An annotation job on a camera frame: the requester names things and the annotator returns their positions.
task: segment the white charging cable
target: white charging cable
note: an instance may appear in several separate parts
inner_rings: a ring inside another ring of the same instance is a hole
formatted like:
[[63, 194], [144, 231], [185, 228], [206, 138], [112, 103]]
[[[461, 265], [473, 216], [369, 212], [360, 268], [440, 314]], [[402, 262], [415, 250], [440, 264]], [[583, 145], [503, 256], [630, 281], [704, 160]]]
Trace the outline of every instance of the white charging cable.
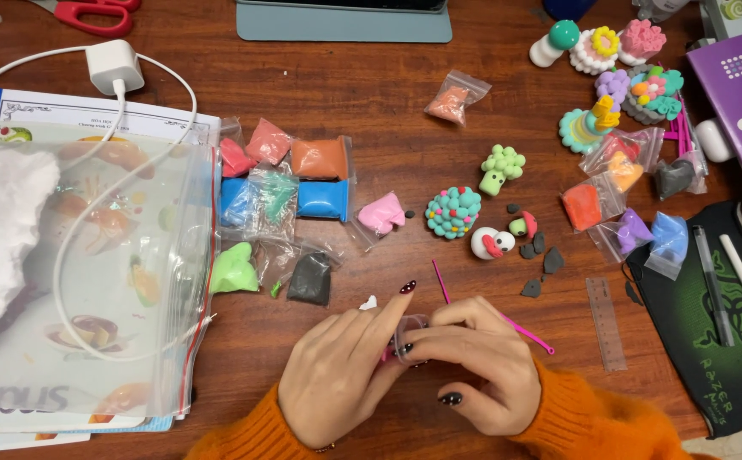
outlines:
[[[22, 59], [16, 60], [14, 62], [11, 62], [7, 66], [3, 66], [0, 68], [0, 75], [4, 74], [6, 71], [16, 68], [18, 66], [21, 66], [22, 64], [26, 62], [30, 62], [31, 60], [39, 59], [39, 58], [47, 58], [49, 56], [54, 56], [57, 54], [64, 54], [66, 52], [76, 52], [76, 51], [85, 51], [87, 47], [69, 47], [69, 48], [61, 48], [57, 50], [51, 50], [47, 52], [40, 52], [38, 54], [34, 54], [32, 56], [23, 57]], [[153, 158], [149, 159], [145, 163], [141, 164], [139, 167], [135, 168], [134, 170], [131, 170], [127, 175], [122, 177], [118, 180], [118, 182], [112, 184], [110, 187], [107, 187], [107, 190], [105, 190], [101, 195], [96, 197], [94, 200], [90, 202], [90, 204], [87, 205], [87, 207], [81, 211], [81, 214], [79, 214], [78, 217], [73, 221], [72, 225], [70, 225], [70, 229], [67, 231], [67, 233], [64, 235], [64, 238], [62, 239], [61, 246], [59, 247], [59, 252], [56, 254], [56, 260], [55, 264], [53, 266], [53, 298], [56, 304], [56, 311], [59, 314], [59, 318], [62, 321], [62, 324], [64, 326], [64, 329], [67, 330], [67, 332], [70, 334], [73, 340], [76, 341], [76, 343], [79, 344], [79, 346], [87, 351], [89, 354], [92, 354], [98, 359], [103, 359], [104, 361], [114, 361], [114, 362], [133, 362], [133, 361], [140, 361], [141, 359], [147, 359], [152, 357], [155, 354], [155, 350], [152, 350], [150, 353], [142, 354], [140, 356], [131, 356], [131, 357], [125, 357], [125, 358], [118, 358], [115, 356], [111, 356], [106, 353], [102, 353], [99, 350], [96, 350], [92, 345], [87, 343], [81, 335], [76, 331], [76, 329], [73, 327], [72, 322], [70, 321], [70, 318], [68, 316], [67, 310], [64, 308], [64, 302], [62, 299], [62, 292], [61, 292], [61, 272], [62, 272], [62, 263], [64, 260], [64, 254], [67, 252], [68, 245], [70, 244], [70, 240], [73, 238], [76, 232], [76, 228], [87, 218], [88, 215], [90, 215], [93, 210], [104, 200], [107, 199], [107, 197], [116, 189], [121, 188], [124, 183], [131, 177], [134, 177], [137, 173], [141, 172], [144, 168], [150, 166], [151, 164], [155, 164], [157, 162], [160, 162], [162, 159], [166, 158], [167, 155], [172, 152], [172, 149], [175, 148], [175, 145], [180, 144], [181, 141], [183, 141], [184, 138], [186, 138], [186, 135], [189, 133], [190, 130], [192, 130], [192, 125], [195, 122], [195, 118], [198, 114], [198, 100], [195, 98], [195, 92], [192, 90], [192, 87], [189, 86], [189, 83], [186, 83], [186, 80], [180, 77], [180, 75], [176, 74], [174, 70], [170, 69], [169, 67], [161, 64], [157, 60], [154, 60], [151, 57], [146, 57], [141, 54], [136, 54], [136, 56], [140, 59], [146, 60], [147, 62], [151, 62], [155, 66], [158, 66], [162, 69], [164, 69], [167, 73], [175, 77], [184, 88], [186, 88], [187, 92], [189, 92], [189, 96], [192, 98], [192, 114], [189, 116], [189, 120], [187, 120], [186, 126], [183, 128], [183, 130], [180, 133], [180, 136], [172, 141], [172, 145], [170, 145], [163, 153], [158, 154], [156, 156], [153, 156]], [[112, 82], [113, 90], [118, 95], [120, 89], [123, 88], [123, 80], [120, 80], [120, 85], [117, 84], [117, 81], [114, 80]], [[112, 126], [110, 127], [110, 130], [104, 135], [103, 141], [107, 141], [112, 138], [112, 134], [115, 132], [116, 128], [118, 127], [118, 124], [120, 123], [121, 118], [124, 116], [124, 110], [126, 108], [126, 99], [123, 96], [123, 93], [125, 91], [121, 92], [121, 95], [118, 96], [118, 102], [119, 102], [119, 111], [118, 116], [116, 120], [113, 121]], [[88, 155], [84, 155], [83, 160], [86, 160]], [[198, 325], [192, 326], [192, 328], [187, 331], [189, 333], [190, 331], [194, 331], [198, 328]], [[166, 344], [164, 348], [169, 348], [173, 344]]]

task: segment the blue tablet case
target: blue tablet case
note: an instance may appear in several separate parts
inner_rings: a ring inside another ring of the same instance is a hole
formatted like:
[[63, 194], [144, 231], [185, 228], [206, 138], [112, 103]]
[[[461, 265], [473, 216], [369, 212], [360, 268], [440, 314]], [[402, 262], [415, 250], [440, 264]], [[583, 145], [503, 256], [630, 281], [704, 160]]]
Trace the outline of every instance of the blue tablet case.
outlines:
[[447, 7], [440, 13], [352, 11], [238, 3], [238, 35], [284, 42], [447, 43]]

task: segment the tablet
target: tablet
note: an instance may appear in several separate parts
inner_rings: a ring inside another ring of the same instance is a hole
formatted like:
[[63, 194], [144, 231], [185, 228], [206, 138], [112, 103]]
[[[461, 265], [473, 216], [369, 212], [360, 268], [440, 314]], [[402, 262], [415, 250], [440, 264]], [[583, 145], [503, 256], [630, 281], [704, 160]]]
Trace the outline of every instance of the tablet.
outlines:
[[439, 13], [447, 4], [447, 0], [238, 0], [238, 3], [359, 11]]

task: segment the woman's left hand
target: woman's left hand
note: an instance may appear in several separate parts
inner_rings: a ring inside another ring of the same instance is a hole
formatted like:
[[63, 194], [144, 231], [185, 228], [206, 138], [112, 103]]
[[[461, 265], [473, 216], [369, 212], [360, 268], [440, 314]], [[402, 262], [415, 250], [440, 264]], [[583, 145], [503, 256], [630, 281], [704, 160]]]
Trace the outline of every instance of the woman's left hand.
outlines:
[[301, 443], [320, 449], [348, 434], [407, 370], [397, 359], [377, 364], [415, 287], [415, 281], [406, 284], [385, 308], [351, 308], [330, 316], [294, 346], [278, 403]]

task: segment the polka dot fingernail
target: polka dot fingernail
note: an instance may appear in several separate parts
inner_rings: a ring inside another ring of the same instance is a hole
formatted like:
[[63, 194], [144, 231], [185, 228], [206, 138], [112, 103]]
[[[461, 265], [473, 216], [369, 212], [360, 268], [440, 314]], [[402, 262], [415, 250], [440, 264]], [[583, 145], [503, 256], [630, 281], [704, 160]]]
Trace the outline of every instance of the polka dot fingernail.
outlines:
[[406, 284], [405, 286], [402, 286], [402, 289], [399, 290], [399, 294], [402, 294], [403, 296], [406, 294], [410, 294], [413, 292], [414, 289], [417, 287], [417, 281], [413, 280]]

